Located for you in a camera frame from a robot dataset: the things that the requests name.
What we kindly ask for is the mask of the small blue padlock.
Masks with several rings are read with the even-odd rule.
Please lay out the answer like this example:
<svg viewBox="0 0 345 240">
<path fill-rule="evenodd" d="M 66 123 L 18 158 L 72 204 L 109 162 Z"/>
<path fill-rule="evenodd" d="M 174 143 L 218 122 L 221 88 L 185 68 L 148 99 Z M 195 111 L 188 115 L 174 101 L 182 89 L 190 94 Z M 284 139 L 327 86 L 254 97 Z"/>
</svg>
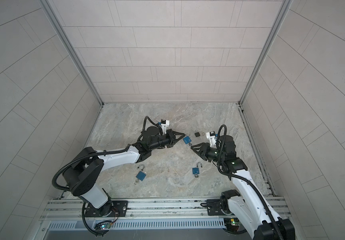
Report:
<svg viewBox="0 0 345 240">
<path fill-rule="evenodd" d="M 185 137 L 183 138 L 183 142 L 184 142 L 186 145 L 192 146 L 191 138 L 190 138 L 189 136 L 185 136 Z"/>
</svg>

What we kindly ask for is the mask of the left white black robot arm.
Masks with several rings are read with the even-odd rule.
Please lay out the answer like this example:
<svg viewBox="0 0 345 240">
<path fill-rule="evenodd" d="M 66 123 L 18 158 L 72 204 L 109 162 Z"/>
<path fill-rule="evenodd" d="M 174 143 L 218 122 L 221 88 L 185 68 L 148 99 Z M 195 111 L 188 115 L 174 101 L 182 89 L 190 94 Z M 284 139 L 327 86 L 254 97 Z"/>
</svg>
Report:
<svg viewBox="0 0 345 240">
<path fill-rule="evenodd" d="M 155 123 L 146 116 L 135 143 L 112 151 L 84 148 L 55 173 L 52 186 L 72 193 L 97 210 L 109 207 L 109 195 L 96 183 L 101 172 L 125 164 L 141 163 L 151 156 L 153 150 L 172 148 L 185 134 L 169 129 L 169 125 L 168 120 Z"/>
</svg>

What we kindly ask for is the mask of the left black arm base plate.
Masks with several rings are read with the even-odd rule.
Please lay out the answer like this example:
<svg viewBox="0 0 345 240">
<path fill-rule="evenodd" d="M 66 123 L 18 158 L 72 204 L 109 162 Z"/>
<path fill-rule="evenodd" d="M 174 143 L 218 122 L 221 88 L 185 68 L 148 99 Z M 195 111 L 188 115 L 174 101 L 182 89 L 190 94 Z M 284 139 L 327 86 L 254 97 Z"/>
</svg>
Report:
<svg viewBox="0 0 345 240">
<path fill-rule="evenodd" d="M 85 217 L 125 217 L 128 203 L 128 201 L 109 201 L 99 209 L 94 208 L 92 204 L 88 204 L 85 207 Z"/>
</svg>

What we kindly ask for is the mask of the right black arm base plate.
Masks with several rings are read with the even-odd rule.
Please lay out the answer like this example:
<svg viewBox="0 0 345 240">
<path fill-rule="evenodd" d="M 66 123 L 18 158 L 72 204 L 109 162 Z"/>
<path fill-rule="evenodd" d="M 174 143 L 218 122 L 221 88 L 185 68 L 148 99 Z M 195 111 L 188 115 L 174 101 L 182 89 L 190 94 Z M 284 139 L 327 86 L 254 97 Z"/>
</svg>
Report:
<svg viewBox="0 0 345 240">
<path fill-rule="evenodd" d="M 209 216 L 227 216 L 230 211 L 225 208 L 225 201 L 220 199 L 207 199 L 203 205 L 207 209 Z"/>
</svg>

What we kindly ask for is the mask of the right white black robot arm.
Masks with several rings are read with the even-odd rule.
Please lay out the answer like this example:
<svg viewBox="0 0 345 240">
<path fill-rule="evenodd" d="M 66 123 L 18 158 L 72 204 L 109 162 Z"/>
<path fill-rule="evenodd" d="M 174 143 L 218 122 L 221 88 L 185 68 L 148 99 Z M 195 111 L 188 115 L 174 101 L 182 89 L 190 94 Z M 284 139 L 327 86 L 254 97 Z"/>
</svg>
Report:
<svg viewBox="0 0 345 240">
<path fill-rule="evenodd" d="M 227 134 L 226 125 L 221 125 L 217 133 L 208 132 L 206 137 L 206 143 L 192 145 L 191 150 L 213 163 L 235 185 L 234 190 L 222 192 L 217 202 L 222 213 L 235 217 L 229 221 L 226 232 L 248 233 L 253 240 L 294 240 L 292 222 L 283 219 L 257 188 L 247 165 L 236 155 L 236 145 Z"/>
</svg>

